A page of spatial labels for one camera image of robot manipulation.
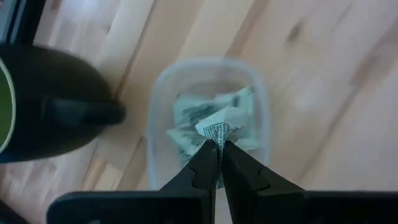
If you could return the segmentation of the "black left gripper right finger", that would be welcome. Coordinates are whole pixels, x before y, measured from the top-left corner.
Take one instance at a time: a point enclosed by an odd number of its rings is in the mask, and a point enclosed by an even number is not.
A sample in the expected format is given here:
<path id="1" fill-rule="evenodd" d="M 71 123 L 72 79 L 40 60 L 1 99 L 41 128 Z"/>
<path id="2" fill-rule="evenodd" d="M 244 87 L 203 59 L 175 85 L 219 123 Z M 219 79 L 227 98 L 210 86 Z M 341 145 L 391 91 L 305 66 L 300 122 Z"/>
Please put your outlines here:
<path id="1" fill-rule="evenodd" d="M 223 149 L 221 163 L 226 189 L 237 187 L 253 192 L 299 192 L 303 188 L 264 166 L 231 141 Z"/>

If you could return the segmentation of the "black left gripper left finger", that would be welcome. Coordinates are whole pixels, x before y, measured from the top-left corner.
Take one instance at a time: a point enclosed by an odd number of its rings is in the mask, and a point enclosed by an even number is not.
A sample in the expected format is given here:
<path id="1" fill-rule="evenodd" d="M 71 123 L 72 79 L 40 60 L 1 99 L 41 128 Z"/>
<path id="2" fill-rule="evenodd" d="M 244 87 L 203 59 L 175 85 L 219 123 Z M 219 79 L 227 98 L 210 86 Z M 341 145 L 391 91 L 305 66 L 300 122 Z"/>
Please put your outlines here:
<path id="1" fill-rule="evenodd" d="M 160 190 L 214 191 L 217 178 L 218 148 L 213 140 L 206 140 L 186 166 Z"/>

